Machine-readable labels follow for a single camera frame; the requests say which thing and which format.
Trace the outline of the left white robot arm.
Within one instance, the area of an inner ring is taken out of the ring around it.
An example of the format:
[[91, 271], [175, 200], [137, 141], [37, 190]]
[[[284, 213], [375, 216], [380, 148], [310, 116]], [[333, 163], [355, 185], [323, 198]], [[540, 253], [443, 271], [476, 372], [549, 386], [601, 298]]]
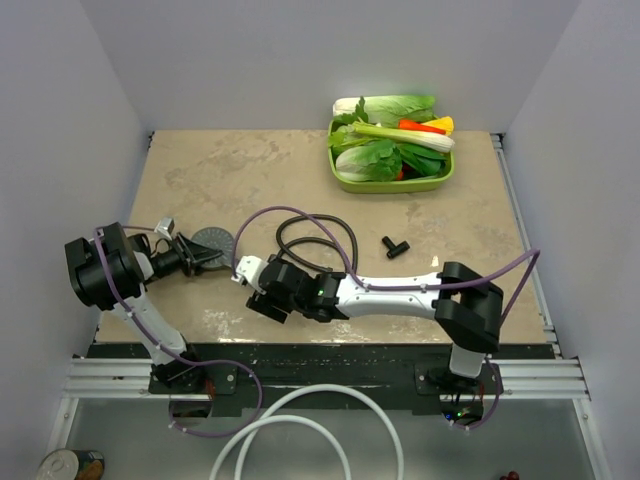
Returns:
[[154, 228], [98, 227], [64, 245], [71, 287], [86, 306], [120, 318], [152, 361], [151, 378], [171, 391], [213, 394], [213, 380], [193, 346], [152, 304], [147, 286], [176, 272], [194, 277], [223, 267], [226, 252], [174, 233], [165, 218]]

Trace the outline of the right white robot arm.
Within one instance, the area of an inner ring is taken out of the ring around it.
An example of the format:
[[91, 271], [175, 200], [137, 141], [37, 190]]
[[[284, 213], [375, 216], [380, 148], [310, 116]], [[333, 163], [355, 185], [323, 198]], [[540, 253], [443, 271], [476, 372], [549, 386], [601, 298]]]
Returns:
[[421, 276], [371, 278], [312, 276], [275, 256], [244, 256], [232, 280], [253, 289], [248, 308], [280, 323], [292, 312], [320, 323], [371, 315], [434, 321], [452, 341], [445, 379], [459, 393], [480, 382], [486, 356], [499, 350], [503, 291], [458, 262]]

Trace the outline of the grey shower head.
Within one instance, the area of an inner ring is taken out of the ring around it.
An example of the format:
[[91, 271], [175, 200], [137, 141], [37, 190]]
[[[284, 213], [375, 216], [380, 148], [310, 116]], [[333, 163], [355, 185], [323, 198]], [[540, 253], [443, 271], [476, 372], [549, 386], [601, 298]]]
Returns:
[[225, 255], [225, 268], [231, 267], [234, 236], [220, 227], [206, 227], [193, 234], [191, 240], [201, 245], [219, 249]]

